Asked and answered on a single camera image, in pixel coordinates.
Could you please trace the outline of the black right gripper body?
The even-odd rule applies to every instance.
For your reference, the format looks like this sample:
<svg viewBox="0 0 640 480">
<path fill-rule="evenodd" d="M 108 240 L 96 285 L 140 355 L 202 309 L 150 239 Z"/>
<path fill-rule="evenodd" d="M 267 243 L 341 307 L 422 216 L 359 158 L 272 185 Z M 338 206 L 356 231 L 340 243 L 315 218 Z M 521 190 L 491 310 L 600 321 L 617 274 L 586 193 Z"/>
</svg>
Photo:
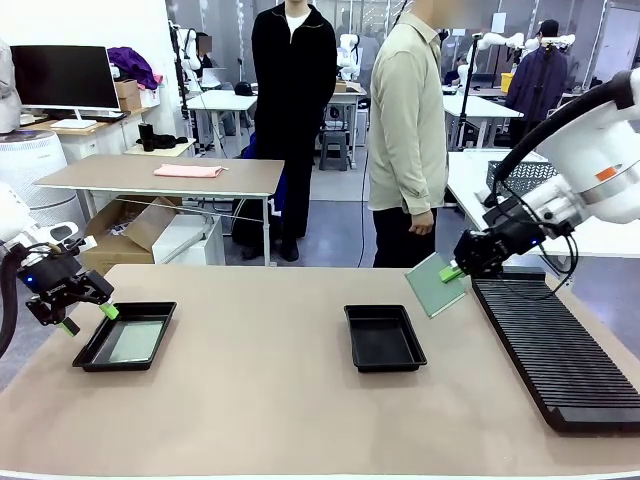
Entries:
<svg viewBox="0 0 640 480">
<path fill-rule="evenodd" d="M 544 232 L 537 225 L 506 220 L 483 231 L 483 265 L 502 265 L 514 255 L 527 253 L 544 241 Z"/>
</svg>

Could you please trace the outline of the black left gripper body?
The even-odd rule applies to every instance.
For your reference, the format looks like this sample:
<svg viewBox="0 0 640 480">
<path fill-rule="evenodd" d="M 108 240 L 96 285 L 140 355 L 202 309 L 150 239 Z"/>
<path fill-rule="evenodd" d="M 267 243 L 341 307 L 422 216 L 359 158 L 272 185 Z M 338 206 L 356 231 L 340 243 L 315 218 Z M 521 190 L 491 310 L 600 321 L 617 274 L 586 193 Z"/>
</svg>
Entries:
<svg viewBox="0 0 640 480">
<path fill-rule="evenodd" d="M 73 256 L 45 256 L 38 262 L 18 269 L 17 278 L 32 292 L 28 302 L 62 302 L 79 300 L 74 283 L 82 270 Z"/>
</svg>

